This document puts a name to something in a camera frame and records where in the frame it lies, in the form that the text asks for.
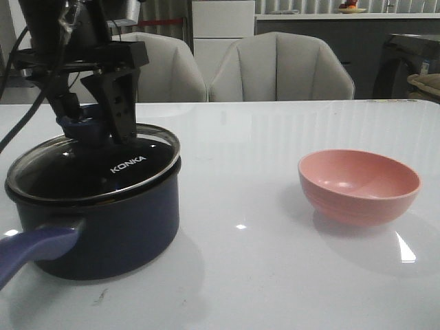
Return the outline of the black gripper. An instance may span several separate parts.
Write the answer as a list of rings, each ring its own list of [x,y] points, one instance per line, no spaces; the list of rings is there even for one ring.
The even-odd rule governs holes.
[[[17,51],[12,64],[15,69],[30,72],[27,78],[43,91],[57,118],[77,120],[81,115],[78,97],[69,90],[69,74],[102,69],[100,74],[81,78],[81,83],[100,105],[116,144],[126,144],[136,136],[138,68],[149,63],[142,42],[110,41],[85,49],[58,41],[32,41],[31,45]]]

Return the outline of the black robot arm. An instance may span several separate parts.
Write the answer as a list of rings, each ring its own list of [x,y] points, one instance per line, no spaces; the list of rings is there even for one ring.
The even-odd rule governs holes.
[[[137,133],[135,97],[143,42],[115,41],[101,1],[20,1],[32,46],[16,52],[17,69],[47,100],[65,135],[100,146],[126,144]]]

